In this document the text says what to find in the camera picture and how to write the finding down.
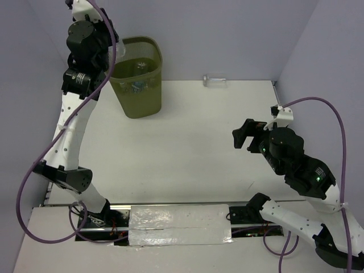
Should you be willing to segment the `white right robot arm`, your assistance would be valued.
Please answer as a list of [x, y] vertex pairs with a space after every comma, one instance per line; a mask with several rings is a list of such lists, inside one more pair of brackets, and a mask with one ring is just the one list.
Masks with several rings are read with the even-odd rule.
[[263, 193], [246, 204], [252, 222], [270, 221], [289, 230], [313, 247], [328, 265], [346, 271], [363, 270], [363, 227], [340, 200], [340, 188], [329, 167], [304, 151], [304, 139], [289, 124], [292, 110], [274, 106], [273, 120], [248, 118], [233, 131], [234, 147], [242, 148], [246, 138], [252, 141], [248, 152], [261, 154], [274, 173], [310, 206], [313, 218], [281, 206]]

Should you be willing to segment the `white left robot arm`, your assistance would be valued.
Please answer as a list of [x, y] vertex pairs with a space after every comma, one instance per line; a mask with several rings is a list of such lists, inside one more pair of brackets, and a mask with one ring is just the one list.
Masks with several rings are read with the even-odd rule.
[[93, 186], [93, 173], [80, 167], [79, 154], [85, 129], [100, 92], [111, 78], [119, 37], [112, 21], [95, 1], [67, 1], [73, 23], [68, 29], [68, 68], [63, 74], [61, 111], [55, 134], [32, 170], [82, 202], [81, 212], [103, 227], [122, 215]]

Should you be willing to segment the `blue label water bottle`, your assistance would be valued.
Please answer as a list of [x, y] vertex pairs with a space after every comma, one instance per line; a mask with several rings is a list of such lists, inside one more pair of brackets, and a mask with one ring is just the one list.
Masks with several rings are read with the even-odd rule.
[[149, 87], [148, 81], [122, 82], [119, 85], [124, 94], [138, 94]]

